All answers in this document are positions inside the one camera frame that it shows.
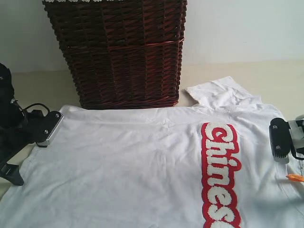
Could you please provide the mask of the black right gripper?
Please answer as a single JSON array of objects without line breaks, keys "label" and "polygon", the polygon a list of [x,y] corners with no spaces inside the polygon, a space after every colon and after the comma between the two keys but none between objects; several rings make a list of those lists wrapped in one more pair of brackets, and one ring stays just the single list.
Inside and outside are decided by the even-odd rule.
[{"label": "black right gripper", "polygon": [[304,153],[304,120],[295,120],[296,126],[293,129],[294,147],[298,154]]}]

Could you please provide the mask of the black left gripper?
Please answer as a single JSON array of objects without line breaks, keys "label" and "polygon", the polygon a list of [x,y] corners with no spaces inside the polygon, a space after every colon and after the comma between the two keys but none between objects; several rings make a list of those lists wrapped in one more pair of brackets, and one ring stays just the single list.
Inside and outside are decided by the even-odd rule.
[{"label": "black left gripper", "polygon": [[19,172],[19,166],[7,164],[6,162],[21,151],[26,145],[35,142],[35,134],[38,127],[45,119],[42,110],[29,109],[34,107],[31,104],[21,108],[14,104],[5,113],[0,111],[0,177],[6,179],[15,186],[22,186],[24,180]]}]

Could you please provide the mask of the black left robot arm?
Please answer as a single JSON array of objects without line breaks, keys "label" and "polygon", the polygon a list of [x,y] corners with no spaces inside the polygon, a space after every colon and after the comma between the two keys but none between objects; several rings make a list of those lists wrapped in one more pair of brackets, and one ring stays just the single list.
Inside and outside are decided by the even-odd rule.
[{"label": "black left robot arm", "polygon": [[0,65],[0,176],[16,186],[22,186],[24,180],[19,166],[8,161],[28,144],[36,141],[36,131],[42,123],[41,111],[29,113],[15,99],[11,72]]}]

